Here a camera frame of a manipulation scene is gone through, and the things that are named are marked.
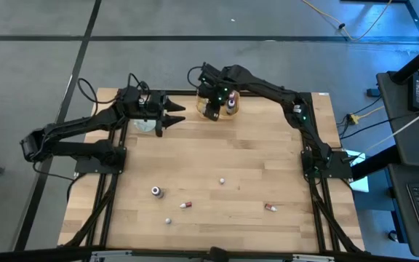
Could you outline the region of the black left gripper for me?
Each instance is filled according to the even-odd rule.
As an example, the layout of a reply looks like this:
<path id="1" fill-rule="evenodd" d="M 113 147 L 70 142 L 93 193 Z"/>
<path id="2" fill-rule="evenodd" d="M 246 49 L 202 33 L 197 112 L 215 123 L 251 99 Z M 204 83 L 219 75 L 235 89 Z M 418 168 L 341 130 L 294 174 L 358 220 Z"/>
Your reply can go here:
<path id="1" fill-rule="evenodd" d="M 185 107 L 172 102 L 162 91 L 151 90 L 146 95 L 139 92 L 136 119 L 153 124 L 152 130 L 157 137 L 162 137 L 168 127 L 185 120 L 184 116 L 168 115 L 168 112 L 184 111 Z"/>

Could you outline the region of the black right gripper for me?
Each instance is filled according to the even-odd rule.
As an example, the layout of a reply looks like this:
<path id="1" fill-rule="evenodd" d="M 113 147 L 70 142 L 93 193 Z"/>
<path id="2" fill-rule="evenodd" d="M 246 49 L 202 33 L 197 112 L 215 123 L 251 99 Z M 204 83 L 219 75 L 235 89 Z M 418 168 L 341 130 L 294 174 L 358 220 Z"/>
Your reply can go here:
<path id="1" fill-rule="evenodd" d="M 239 111 L 239 93 L 217 83 L 220 71 L 208 63 L 201 66 L 197 87 L 196 108 L 200 115 L 212 121 L 233 119 Z"/>

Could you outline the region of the yellow plastic bin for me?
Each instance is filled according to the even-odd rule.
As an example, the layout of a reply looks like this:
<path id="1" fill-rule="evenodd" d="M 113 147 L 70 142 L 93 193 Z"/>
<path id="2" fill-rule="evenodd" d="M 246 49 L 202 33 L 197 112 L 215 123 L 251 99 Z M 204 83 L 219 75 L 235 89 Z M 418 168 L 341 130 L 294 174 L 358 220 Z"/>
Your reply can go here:
<path id="1" fill-rule="evenodd" d="M 231 92 L 236 92 L 236 111 L 233 115 L 226 113 L 226 103 Z M 240 107 L 240 94 L 227 87 L 210 87 L 201 85 L 197 88 L 196 109 L 203 118 L 216 122 L 230 120 L 237 115 Z"/>

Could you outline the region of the black crossbar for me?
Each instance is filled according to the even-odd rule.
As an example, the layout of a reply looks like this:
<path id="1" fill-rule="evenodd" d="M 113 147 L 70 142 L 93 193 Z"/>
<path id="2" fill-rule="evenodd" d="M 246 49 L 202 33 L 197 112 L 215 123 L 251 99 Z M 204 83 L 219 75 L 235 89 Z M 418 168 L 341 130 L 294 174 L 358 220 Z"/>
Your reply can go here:
<path id="1" fill-rule="evenodd" d="M 346 253 L 324 251 L 320 253 L 260 253 L 228 252 L 226 258 L 212 258 L 208 251 L 171 250 L 103 250 L 100 246 L 56 247 L 42 250 L 22 250 L 0 253 L 0 262 L 99 262 L 103 258 L 122 257 L 163 257 L 199 258 L 210 262 L 230 262 L 234 259 L 262 259 L 284 262 L 419 262 L 406 258 L 370 255 L 369 253 Z"/>

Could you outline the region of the black stand beam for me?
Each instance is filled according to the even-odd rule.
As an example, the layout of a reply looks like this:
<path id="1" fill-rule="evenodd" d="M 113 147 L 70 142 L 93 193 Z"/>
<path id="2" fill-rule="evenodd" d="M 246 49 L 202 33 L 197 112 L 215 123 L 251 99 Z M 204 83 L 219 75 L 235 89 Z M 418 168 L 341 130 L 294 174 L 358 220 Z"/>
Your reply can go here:
<path id="1" fill-rule="evenodd" d="M 419 54 L 396 73 L 392 74 L 391 80 L 394 83 L 401 84 L 417 71 L 419 71 Z"/>

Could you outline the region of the black desk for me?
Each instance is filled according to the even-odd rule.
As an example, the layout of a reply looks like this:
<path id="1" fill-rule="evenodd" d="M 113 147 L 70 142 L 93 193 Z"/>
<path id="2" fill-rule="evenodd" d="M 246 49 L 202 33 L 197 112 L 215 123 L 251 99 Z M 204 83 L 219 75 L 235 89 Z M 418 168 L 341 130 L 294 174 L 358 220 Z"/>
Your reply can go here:
<path id="1" fill-rule="evenodd" d="M 419 183 L 419 167 L 390 164 L 386 172 L 393 195 L 399 241 L 408 244 L 410 252 L 419 257 L 419 224 L 407 190 L 407 184 Z"/>
<path id="2" fill-rule="evenodd" d="M 419 114 L 409 111 L 408 85 L 396 84 L 387 73 L 376 75 L 401 162 L 419 166 Z"/>

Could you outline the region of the black aluminium table frame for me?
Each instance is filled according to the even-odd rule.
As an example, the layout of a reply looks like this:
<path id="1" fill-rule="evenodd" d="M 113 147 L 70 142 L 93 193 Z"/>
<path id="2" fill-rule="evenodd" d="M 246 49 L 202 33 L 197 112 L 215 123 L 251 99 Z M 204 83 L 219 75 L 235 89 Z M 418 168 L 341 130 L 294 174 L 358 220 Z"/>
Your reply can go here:
<path id="1" fill-rule="evenodd" d="M 169 98 L 185 107 L 184 121 L 162 137 L 130 124 L 122 139 L 127 159 L 107 247 L 316 252 L 313 206 L 300 160 L 303 144 L 281 107 L 243 97 L 233 119 L 213 122 L 199 115 L 194 92 L 173 91 Z M 164 191 L 161 199 L 151 193 L 154 186 Z M 180 208 L 184 202 L 192 206 Z"/>

